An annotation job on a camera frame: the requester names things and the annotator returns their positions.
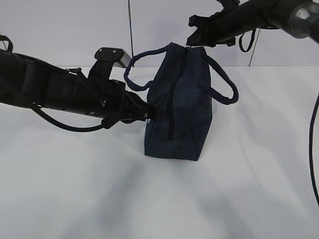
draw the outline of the black cable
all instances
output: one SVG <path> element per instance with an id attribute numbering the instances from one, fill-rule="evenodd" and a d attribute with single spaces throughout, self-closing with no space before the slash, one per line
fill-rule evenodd
<path id="1" fill-rule="evenodd" d="M 37 113 L 40 117 L 48 121 L 49 123 L 53 124 L 54 126 L 57 126 L 61 129 L 71 131 L 71 132 L 93 132 L 97 131 L 103 128 L 102 125 L 98 125 L 95 127 L 86 127 L 86 128 L 77 128 L 77 127 L 72 127 L 66 124 L 63 124 L 51 116 L 47 115 L 45 112 L 43 112 L 39 106 L 33 104 L 25 95 L 20 93 L 17 89 L 12 87 L 10 84 L 8 84 L 4 79 L 0 77 L 0 86 L 9 91 L 12 95 L 16 96 L 22 102 L 25 104 L 26 107 L 32 109 L 35 113 Z"/>
<path id="2" fill-rule="evenodd" d="M 128 7 L 129 7 L 129 23 L 130 23 L 130 34 L 131 34 L 131 50 L 132 50 L 132 57 L 134 57 L 134 52 L 133 52 L 132 13 L 131 13 L 131 2 L 130 2 L 130 0 L 128 0 Z"/>
<path id="3" fill-rule="evenodd" d="M 310 175 L 311 175 L 311 181 L 313 184 L 313 189 L 315 193 L 315 197 L 319 206 L 319 195 L 318 190 L 316 186 L 316 178 L 315 178 L 315 171 L 314 171 L 314 159 L 313 159 L 313 143 L 314 143 L 314 127 L 316 122 L 316 116 L 319 108 L 319 96 L 316 101 L 316 105 L 314 108 L 313 116 L 311 118 L 310 123 L 310 133 L 309 133 L 309 164 L 310 164 Z"/>
<path id="4" fill-rule="evenodd" d="M 256 29 L 254 29 L 251 33 L 251 39 L 250 39 L 250 43 L 249 46 L 247 48 L 247 50 L 244 49 L 243 47 L 243 37 L 245 34 L 242 34 L 241 37 L 239 38 L 239 48 L 242 52 L 249 52 L 250 49 L 253 47 L 254 41 L 255 41 L 255 36 L 256 36 Z"/>

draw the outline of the wire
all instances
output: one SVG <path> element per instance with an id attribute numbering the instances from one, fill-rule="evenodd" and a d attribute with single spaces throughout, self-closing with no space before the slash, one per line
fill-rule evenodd
<path id="1" fill-rule="evenodd" d="M 129 7 L 129 22 L 130 22 L 130 33 L 131 33 L 131 50 L 132 50 L 132 57 L 134 57 L 134 52 L 133 52 L 132 14 L 131 14 L 131 2 L 130 2 L 130 0 L 128 0 L 128 7 Z"/>
<path id="2" fill-rule="evenodd" d="M 98 125 L 95 127 L 86 127 L 86 128 L 77 128 L 72 127 L 66 124 L 63 124 L 51 116 L 47 115 L 45 112 L 43 112 L 39 106 L 32 103 L 26 96 L 24 96 L 22 93 L 20 93 L 17 89 L 12 87 L 10 84 L 8 84 L 3 78 L 0 77 L 0 86 L 9 91 L 11 94 L 22 100 L 22 102 L 25 104 L 26 107 L 32 109 L 35 113 L 37 113 L 40 117 L 48 121 L 49 123 L 53 124 L 56 127 L 59 127 L 61 129 L 71 131 L 71 132 L 93 132 L 97 131 L 103 128 L 102 125 Z"/>
<path id="3" fill-rule="evenodd" d="M 254 54 L 255 54 L 256 47 L 257 47 L 257 43 L 258 43 L 260 32 L 261 32 L 261 29 L 259 29 L 259 31 L 258 31 L 256 42 L 255 42 L 255 46 L 254 46 L 254 49 L 253 49 L 253 53 L 251 54 L 251 58 L 250 58 L 248 66 L 251 66 L 251 63 L 253 62 L 253 57 L 254 57 Z"/>
<path id="4" fill-rule="evenodd" d="M 2 43 L 3 43 L 4 49 L 5 49 L 6 51 L 8 51 L 8 48 L 7 48 L 7 46 L 5 45 L 5 42 L 2 41 Z"/>
<path id="5" fill-rule="evenodd" d="M 318 195 L 318 190 L 316 186 L 316 178 L 315 178 L 315 171 L 314 171 L 314 159 L 313 159 L 313 143 L 314 143 L 314 127 L 315 127 L 315 122 L 316 122 L 316 116 L 318 113 L 318 108 L 319 108 L 319 96 L 317 98 L 313 116 L 311 118 L 311 123 L 310 123 L 310 132 L 309 132 L 309 164 L 310 164 L 310 175 L 311 175 L 311 181 L 313 184 L 313 189 L 315 193 L 315 197 L 319 206 L 319 195 Z"/>

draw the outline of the navy blue bag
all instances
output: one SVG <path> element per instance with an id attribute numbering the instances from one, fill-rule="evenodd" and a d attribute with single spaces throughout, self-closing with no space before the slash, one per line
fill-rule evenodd
<path id="1" fill-rule="evenodd" d="M 128 75 L 136 61 L 166 52 L 153 81 L 145 86 L 133 83 Z M 210 86 L 209 65 L 234 92 L 229 99 Z M 212 100 L 230 105 L 238 101 L 238 90 L 204 47 L 185 48 L 171 43 L 132 58 L 124 74 L 133 91 L 149 89 L 147 102 L 155 107 L 155 117 L 145 133 L 145 155 L 197 161 L 212 121 Z"/>

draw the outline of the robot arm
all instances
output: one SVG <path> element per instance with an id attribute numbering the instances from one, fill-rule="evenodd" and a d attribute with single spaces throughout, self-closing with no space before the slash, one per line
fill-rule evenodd
<path id="1" fill-rule="evenodd" d="M 313 0 L 218 0 L 224 10 L 210 17 L 192 16 L 197 27 L 187 45 L 235 45 L 235 37 L 256 28 L 280 28 L 295 38 L 310 37 L 319 43 L 319 4 Z"/>
<path id="2" fill-rule="evenodd" d="M 61 69 L 39 59 L 0 50 L 0 103 L 31 108 L 46 120 L 40 108 L 72 112 L 102 118 L 100 127 L 84 128 L 93 131 L 110 128 L 118 121 L 145 121 L 154 109 L 132 92 L 125 91 L 125 83 L 110 80 L 113 65 L 126 67 L 130 61 L 122 49 L 101 48 L 95 65 L 86 78 L 81 69 Z M 71 131 L 80 128 L 63 127 Z"/>

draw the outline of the bag zipper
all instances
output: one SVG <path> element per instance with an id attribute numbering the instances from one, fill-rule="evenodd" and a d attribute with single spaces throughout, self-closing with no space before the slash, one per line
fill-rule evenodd
<path id="1" fill-rule="evenodd" d="M 174 132 L 174 114 L 173 114 L 173 100 L 174 100 L 174 93 L 175 93 L 175 88 L 178 80 L 182 77 L 184 69 L 186 67 L 186 61 L 187 61 L 187 53 L 188 49 L 185 49 L 185 54 L 183 58 L 183 63 L 179 72 L 178 77 L 174 82 L 172 82 L 169 95 L 168 95 L 168 101 L 167 101 L 167 106 L 166 106 L 166 111 L 167 111 L 167 117 L 168 117 L 168 140 L 173 139 L 173 132 Z"/>

